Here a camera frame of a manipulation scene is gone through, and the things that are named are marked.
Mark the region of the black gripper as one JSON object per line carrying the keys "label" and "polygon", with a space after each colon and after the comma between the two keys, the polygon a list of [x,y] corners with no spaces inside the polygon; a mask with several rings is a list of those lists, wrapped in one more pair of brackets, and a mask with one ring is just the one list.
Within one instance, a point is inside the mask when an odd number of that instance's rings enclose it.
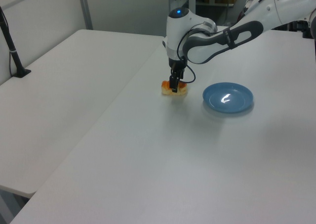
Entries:
{"label": "black gripper", "polygon": [[184,56],[177,60],[169,58],[168,63],[171,70],[171,75],[169,77],[169,88],[172,92],[177,93],[179,81],[183,79],[184,69],[187,67],[187,59]]}

